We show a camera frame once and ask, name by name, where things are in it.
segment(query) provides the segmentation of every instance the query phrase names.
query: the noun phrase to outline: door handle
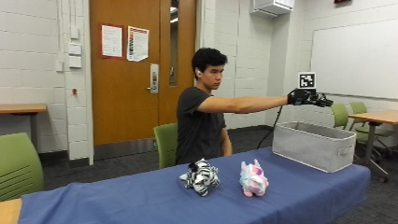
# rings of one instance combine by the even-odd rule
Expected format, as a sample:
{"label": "door handle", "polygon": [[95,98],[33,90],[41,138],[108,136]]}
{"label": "door handle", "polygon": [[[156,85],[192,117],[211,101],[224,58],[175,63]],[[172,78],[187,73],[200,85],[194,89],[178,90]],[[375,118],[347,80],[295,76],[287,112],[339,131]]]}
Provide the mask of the door handle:
{"label": "door handle", "polygon": [[150,69],[150,87],[147,88],[151,93],[160,92],[160,65],[156,63],[151,63]]}

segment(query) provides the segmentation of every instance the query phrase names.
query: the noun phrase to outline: pink stuffed animal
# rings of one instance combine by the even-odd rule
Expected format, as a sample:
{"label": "pink stuffed animal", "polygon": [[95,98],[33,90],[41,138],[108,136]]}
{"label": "pink stuffed animal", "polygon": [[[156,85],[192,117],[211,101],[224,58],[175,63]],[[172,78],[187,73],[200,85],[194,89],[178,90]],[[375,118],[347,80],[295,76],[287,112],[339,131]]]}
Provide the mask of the pink stuffed animal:
{"label": "pink stuffed animal", "polygon": [[243,186],[244,194],[248,197],[252,197],[254,194],[256,196],[264,195],[265,189],[271,184],[268,178],[264,176],[264,172],[258,160],[255,160],[255,164],[247,165],[246,161],[242,163],[239,183]]}

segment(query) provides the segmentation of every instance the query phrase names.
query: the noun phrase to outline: whiteboard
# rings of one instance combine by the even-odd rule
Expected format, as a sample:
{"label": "whiteboard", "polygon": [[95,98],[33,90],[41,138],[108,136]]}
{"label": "whiteboard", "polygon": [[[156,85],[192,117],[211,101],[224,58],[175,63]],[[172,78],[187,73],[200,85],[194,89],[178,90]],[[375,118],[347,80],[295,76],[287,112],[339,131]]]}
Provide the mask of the whiteboard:
{"label": "whiteboard", "polygon": [[398,99],[398,20],[313,33],[317,91]]}

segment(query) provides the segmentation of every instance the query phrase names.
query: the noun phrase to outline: gray t-shirt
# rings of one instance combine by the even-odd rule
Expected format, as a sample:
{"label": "gray t-shirt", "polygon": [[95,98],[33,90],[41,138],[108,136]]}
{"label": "gray t-shirt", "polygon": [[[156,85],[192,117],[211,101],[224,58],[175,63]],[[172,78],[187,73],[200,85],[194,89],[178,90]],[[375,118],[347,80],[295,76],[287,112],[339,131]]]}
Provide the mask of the gray t-shirt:
{"label": "gray t-shirt", "polygon": [[224,114],[198,111],[200,104],[208,97],[212,96],[196,87],[188,88],[180,95],[176,164],[223,156],[220,138],[222,130],[226,128]]}

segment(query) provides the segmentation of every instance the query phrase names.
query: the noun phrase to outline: poster on door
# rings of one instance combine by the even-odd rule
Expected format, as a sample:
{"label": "poster on door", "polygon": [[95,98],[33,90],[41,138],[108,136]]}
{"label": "poster on door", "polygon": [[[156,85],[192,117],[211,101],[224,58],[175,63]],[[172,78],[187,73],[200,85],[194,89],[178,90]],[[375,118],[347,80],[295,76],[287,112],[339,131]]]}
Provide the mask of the poster on door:
{"label": "poster on door", "polygon": [[139,62],[148,58],[150,30],[128,26],[127,60]]}
{"label": "poster on door", "polygon": [[102,24],[102,56],[103,58],[123,59],[124,27]]}

